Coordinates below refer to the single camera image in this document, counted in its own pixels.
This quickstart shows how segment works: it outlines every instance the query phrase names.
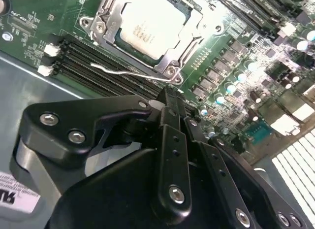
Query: green circuit board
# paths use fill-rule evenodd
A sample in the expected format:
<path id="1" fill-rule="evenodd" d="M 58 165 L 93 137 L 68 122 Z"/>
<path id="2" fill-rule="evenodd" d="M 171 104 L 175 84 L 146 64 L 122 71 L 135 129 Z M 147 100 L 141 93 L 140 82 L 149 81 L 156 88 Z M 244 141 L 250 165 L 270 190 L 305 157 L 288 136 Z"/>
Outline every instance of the green circuit board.
<path id="1" fill-rule="evenodd" d="M 5 53 L 37 68 L 40 66 L 44 48 L 47 44 L 47 37 L 50 34 L 66 35 L 70 34 L 89 48 L 111 58 L 121 64 L 123 67 L 130 67 L 126 61 L 114 57 L 105 49 L 96 46 L 90 37 L 82 30 L 79 25 L 79 19 L 82 16 L 94 17 L 101 0 L 11 0 L 11 11 L 4 16 L 0 16 L 0 33 L 10 33 L 11 41 L 5 41 L 0 38 L 0 50 Z M 295 27 L 296 31 L 290 35 L 287 44 L 280 46 L 274 45 L 271 41 L 264 39 L 255 30 L 248 26 L 241 18 L 226 8 L 219 0 L 205 0 L 209 6 L 220 10 L 220 21 L 223 27 L 221 33 L 210 34 L 200 44 L 198 50 L 192 55 L 190 60 L 184 66 L 181 74 L 184 78 L 183 84 L 174 86 L 179 89 L 186 98 L 187 104 L 199 107 L 205 104 L 208 109 L 208 115 L 203 116 L 204 128 L 207 125 L 216 127 L 218 133 L 228 129 L 228 134 L 223 136 L 227 140 L 233 139 L 236 135 L 242 135 L 243 138 L 252 138 L 254 135 L 252 125 L 248 121 L 246 109 L 253 105 L 252 102 L 246 103 L 250 99 L 250 91 L 257 91 L 261 94 L 262 102 L 255 104 L 258 109 L 270 98 L 277 99 L 285 88 L 279 84 L 279 81 L 270 77 L 279 63 L 285 64 L 292 68 L 296 74 L 303 79 L 314 80 L 312 72 L 306 69 L 294 67 L 294 61 L 299 58 L 299 53 L 291 46 L 295 38 L 301 37 L 305 29 L 314 29 L 312 22 L 307 25 L 301 25 L 289 20 Z M 300 7 L 303 5 L 311 19 L 315 19 L 315 6 L 310 2 L 293 2 L 292 0 L 282 0 L 283 4 L 290 3 Z M 274 29 L 275 26 L 269 22 L 257 19 L 258 23 L 264 28 Z M 267 54 L 268 50 L 273 50 L 274 55 Z M 226 57 L 226 52 L 232 52 L 233 57 Z M 246 68 L 245 62 L 248 60 L 256 61 L 259 69 L 250 71 Z M 213 83 L 213 86 L 205 89 L 201 86 L 202 80 L 209 81 L 208 74 L 211 70 L 218 72 L 222 78 Z M 243 71 L 247 75 L 244 83 L 237 81 L 236 71 Z M 102 93 L 85 86 L 63 74 L 55 76 L 56 79 L 92 96 L 103 96 Z M 224 86 L 227 81 L 232 82 L 239 95 L 229 94 Z M 162 82 L 148 81 L 152 87 L 161 88 L 165 84 Z M 196 88 L 203 90 L 203 95 L 194 92 Z M 295 88 L 292 90 L 301 95 Z M 220 93 L 224 96 L 226 102 L 217 104 L 214 94 Z"/>

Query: chip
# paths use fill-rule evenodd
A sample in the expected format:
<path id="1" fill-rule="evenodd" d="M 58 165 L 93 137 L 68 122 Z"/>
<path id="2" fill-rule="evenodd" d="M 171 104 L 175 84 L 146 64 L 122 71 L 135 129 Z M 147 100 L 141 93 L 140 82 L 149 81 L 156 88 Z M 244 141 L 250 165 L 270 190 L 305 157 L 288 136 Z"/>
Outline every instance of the chip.
<path id="1" fill-rule="evenodd" d="M 244 128 L 244 124 L 243 123 L 239 123 L 239 124 L 236 125 L 236 128 L 241 130 L 241 129 Z"/>
<path id="2" fill-rule="evenodd" d="M 244 101 L 244 105 L 245 106 L 247 106 L 248 104 L 250 104 L 251 103 L 251 101 L 249 101 L 248 99 L 246 99 L 245 101 Z"/>
<path id="3" fill-rule="evenodd" d="M 176 47 L 186 21 L 184 13 L 167 0 L 127 3 L 122 18 L 121 39 L 154 60 Z"/>
<path id="4" fill-rule="evenodd" d="M 222 57 L 228 62 L 239 63 L 240 61 L 230 50 L 226 50 Z"/>
<path id="5" fill-rule="evenodd" d="M 231 118 L 231 119 L 235 119 L 235 118 L 237 118 L 238 116 L 239 116 L 239 113 L 233 112 L 233 113 L 230 115 L 230 118 Z"/>
<path id="6" fill-rule="evenodd" d="M 216 82 L 223 80 L 223 76 L 221 76 L 220 74 L 217 74 L 214 70 L 210 70 L 209 73 L 207 74 L 207 76 Z"/>
<path id="7" fill-rule="evenodd" d="M 215 111 L 212 108 L 208 109 L 208 115 L 212 115 Z"/>
<path id="8" fill-rule="evenodd" d="M 236 98 L 239 98 L 242 95 L 241 92 L 239 92 L 238 90 L 234 92 L 233 96 Z"/>
<path id="9" fill-rule="evenodd" d="M 247 48 L 243 44 L 241 44 L 239 41 L 234 41 L 230 45 L 230 47 L 238 53 L 246 53 L 247 52 Z"/>
<path id="10" fill-rule="evenodd" d="M 269 80 L 264 80 L 261 84 L 266 87 L 270 84 L 270 82 Z"/>
<path id="11" fill-rule="evenodd" d="M 222 72 L 230 72 L 231 68 L 225 64 L 222 61 L 217 61 L 216 64 L 214 65 L 214 68 L 217 69 L 218 71 L 222 71 Z"/>
<path id="12" fill-rule="evenodd" d="M 198 88 L 198 87 L 195 87 L 192 91 L 195 95 L 197 95 L 198 97 L 204 97 L 205 96 L 205 92 Z"/>
<path id="13" fill-rule="evenodd" d="M 202 79 L 202 80 L 200 81 L 200 85 L 201 85 L 203 88 L 207 89 L 207 90 L 216 87 L 216 85 L 215 85 L 214 83 L 210 82 L 210 81 L 207 80 L 207 79 Z"/>
<path id="14" fill-rule="evenodd" d="M 268 58 L 272 58 L 276 54 L 276 51 L 273 49 L 269 49 L 265 54 Z"/>

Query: hole in bracket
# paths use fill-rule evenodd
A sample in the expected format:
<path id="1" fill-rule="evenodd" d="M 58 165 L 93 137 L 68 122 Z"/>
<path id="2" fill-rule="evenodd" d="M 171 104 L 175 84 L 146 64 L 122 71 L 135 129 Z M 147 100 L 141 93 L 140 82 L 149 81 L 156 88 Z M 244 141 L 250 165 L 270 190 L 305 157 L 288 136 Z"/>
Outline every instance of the hole in bracket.
<path id="1" fill-rule="evenodd" d="M 178 152 L 176 149 L 173 150 L 173 154 L 176 156 L 176 157 L 179 157 L 181 155 L 180 152 Z"/>
<path id="2" fill-rule="evenodd" d="M 169 112 L 172 116 L 176 116 L 176 112 L 174 112 L 172 109 L 168 110 L 168 112 Z"/>
<path id="3" fill-rule="evenodd" d="M 252 47 L 252 43 L 251 42 L 246 43 L 246 47 L 247 48 L 251 48 Z"/>
<path id="4" fill-rule="evenodd" d="M 219 158 L 217 157 L 217 155 L 215 154 L 212 154 L 212 157 L 215 159 L 215 160 L 218 160 Z"/>
<path id="5" fill-rule="evenodd" d="M 219 170 L 219 173 L 221 174 L 221 176 L 225 177 L 226 176 L 226 173 L 222 170 Z"/>
<path id="6" fill-rule="evenodd" d="M 83 25 L 84 27 L 89 26 L 89 21 L 86 20 L 86 19 L 83 19 L 83 20 L 81 21 L 81 23 L 82 23 L 82 25 Z"/>

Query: white connector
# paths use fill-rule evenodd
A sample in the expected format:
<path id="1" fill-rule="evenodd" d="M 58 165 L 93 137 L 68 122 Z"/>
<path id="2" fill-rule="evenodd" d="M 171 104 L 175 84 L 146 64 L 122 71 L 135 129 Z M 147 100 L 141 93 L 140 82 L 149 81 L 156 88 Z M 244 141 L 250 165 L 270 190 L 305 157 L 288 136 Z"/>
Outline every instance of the white connector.
<path id="1" fill-rule="evenodd" d="M 286 36 L 291 36 L 295 33 L 296 27 L 292 25 L 290 22 L 286 22 L 285 26 L 281 27 L 281 31 L 286 35 Z"/>
<path id="2" fill-rule="evenodd" d="M 52 66 L 45 66 L 45 65 L 40 65 L 38 67 L 37 72 L 45 77 L 51 75 L 54 71 L 54 68 Z"/>
<path id="3" fill-rule="evenodd" d="M 51 57 L 55 57 L 58 55 L 58 53 L 60 52 L 61 48 L 58 46 L 54 46 L 52 44 L 47 44 L 45 46 L 44 52 L 46 54 L 48 54 Z"/>

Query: black plastic bracket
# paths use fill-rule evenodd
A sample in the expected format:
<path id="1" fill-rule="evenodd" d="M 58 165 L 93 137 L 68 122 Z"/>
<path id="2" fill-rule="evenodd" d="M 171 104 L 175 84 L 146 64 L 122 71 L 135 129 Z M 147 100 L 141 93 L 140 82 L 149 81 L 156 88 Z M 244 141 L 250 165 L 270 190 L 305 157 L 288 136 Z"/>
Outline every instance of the black plastic bracket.
<path id="1" fill-rule="evenodd" d="M 160 113 L 157 140 L 157 195 L 152 208 L 169 225 L 181 223 L 191 212 L 191 190 L 186 136 L 180 130 L 184 103 L 176 92 L 164 89 L 158 100 L 165 103 Z"/>
<path id="2" fill-rule="evenodd" d="M 242 197 L 261 227 L 307 228 L 298 213 L 230 146 L 217 137 L 209 143 L 219 149 Z M 293 221 L 291 215 L 300 219 L 301 226 Z"/>
<path id="3" fill-rule="evenodd" d="M 259 228 L 252 219 L 219 150 L 206 143 L 199 124 L 194 120 L 185 118 L 184 123 L 188 132 L 189 149 L 194 150 L 196 160 L 209 172 L 209 180 L 216 189 L 216 195 L 213 197 L 220 200 L 224 221 L 231 228 Z"/>
<path id="4" fill-rule="evenodd" d="M 27 107 L 20 123 L 19 136 L 24 144 L 65 168 L 82 166 L 95 147 L 95 133 L 111 128 L 128 118 L 147 118 L 151 107 L 139 96 L 121 96 L 64 102 L 39 103 Z M 40 116 L 51 113 L 56 125 L 44 125 Z M 85 141 L 69 140 L 71 131 L 80 131 Z"/>

